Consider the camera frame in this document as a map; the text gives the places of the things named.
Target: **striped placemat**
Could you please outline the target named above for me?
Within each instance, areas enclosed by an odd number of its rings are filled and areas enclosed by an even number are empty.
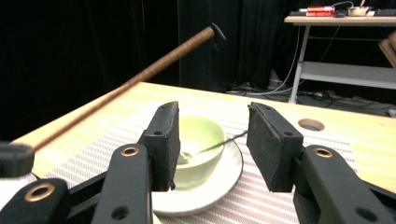
[[[161,103],[153,102],[129,119],[120,123],[104,136],[83,148],[68,162],[47,174],[46,178],[62,178],[68,187],[101,174],[107,169],[113,151],[125,144],[135,143],[145,130],[157,107]],[[191,114],[185,108],[180,108],[180,115]],[[199,111],[199,114],[217,120],[224,127],[227,135],[232,137],[248,128],[248,120],[230,120],[227,116]],[[304,145],[323,145],[331,147],[346,159],[355,170],[350,144],[346,139],[339,141],[337,136],[320,136],[313,132],[303,132]],[[254,163],[248,147],[246,136],[237,138],[243,159],[243,173],[233,190],[208,210],[188,217],[159,217],[163,224],[170,223],[298,223],[292,202],[291,193],[269,192],[259,169]]]

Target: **wooden handle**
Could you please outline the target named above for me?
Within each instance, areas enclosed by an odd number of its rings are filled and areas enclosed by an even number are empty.
[[[101,109],[103,106],[107,105],[114,99],[116,99],[118,96],[121,94],[125,93],[129,89],[131,89],[134,85],[136,85],[138,82],[141,81],[147,81],[150,78],[154,77],[158,73],[160,73],[164,68],[168,67],[170,64],[176,62],[189,52],[193,51],[194,49],[198,48],[201,46],[203,43],[205,43],[208,39],[213,37],[215,35],[215,32],[213,29],[208,26],[206,27],[203,31],[198,33],[197,35],[193,36],[180,46],[178,46],[176,49],[173,49],[170,51],[168,54],[165,56],[161,57],[157,62],[153,63],[143,71],[141,71],[139,74],[135,75],[131,79],[129,79],[127,82],[125,82],[123,85],[120,87],[116,88],[114,91],[112,91],[105,99],[100,101],[98,104],[90,107],[88,110],[77,116],[75,119],[71,120],[70,122],[66,123],[63,127],[58,129],[55,133],[50,134],[47,138],[43,139],[40,141],[37,145],[33,146],[33,150],[37,151],[61,134],[65,133],[72,127],[74,127],[76,124],[80,123],[83,121],[85,118],[93,114],[94,112],[98,111]]]

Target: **spoon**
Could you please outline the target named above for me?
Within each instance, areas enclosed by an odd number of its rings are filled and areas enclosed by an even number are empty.
[[[224,145],[224,144],[226,144],[226,143],[229,143],[229,142],[233,141],[234,139],[236,139],[236,138],[238,138],[238,137],[241,137],[241,136],[245,135],[247,132],[248,132],[248,131],[243,131],[242,133],[240,133],[240,134],[238,134],[238,135],[235,135],[233,138],[228,138],[227,140],[225,140],[225,141],[223,141],[223,142],[219,142],[219,143],[217,143],[217,144],[215,144],[215,145],[213,145],[213,146],[211,146],[211,147],[207,147],[207,148],[205,148],[205,149],[203,149],[203,150],[200,150],[200,151],[198,151],[198,152],[195,152],[195,153],[180,151],[180,153],[178,154],[177,164],[186,164],[186,163],[189,163],[189,160],[190,160],[192,157],[195,157],[195,156],[198,155],[198,154],[207,152],[207,151],[209,151],[209,150],[211,150],[211,149],[213,149],[213,148],[220,147],[220,146],[222,146],[222,145]]]

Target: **wooden table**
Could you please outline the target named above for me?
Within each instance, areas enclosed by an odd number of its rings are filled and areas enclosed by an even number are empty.
[[[100,98],[14,142],[35,145],[40,139],[99,100]],[[359,176],[362,179],[396,192],[396,119],[149,83],[139,83],[120,98],[37,151],[33,172],[40,177],[44,176],[123,119],[131,117],[143,105],[153,101],[163,103],[178,101],[180,106],[194,109],[197,113],[209,112],[222,116],[223,119],[243,120],[246,125],[248,124],[247,105],[251,102],[274,107],[298,130],[302,129],[298,124],[301,119],[320,121],[325,126],[320,134],[350,139]]]
[[[396,70],[393,68],[357,66],[337,63],[305,62],[304,54],[311,26],[396,26],[396,17],[300,17],[288,16],[285,22],[304,26],[300,51],[289,102],[295,104],[300,79],[344,83],[359,86],[396,89]]]

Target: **red object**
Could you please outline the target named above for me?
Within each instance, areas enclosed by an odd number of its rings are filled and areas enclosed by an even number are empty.
[[[334,7],[309,7],[307,17],[330,17],[334,13]]]

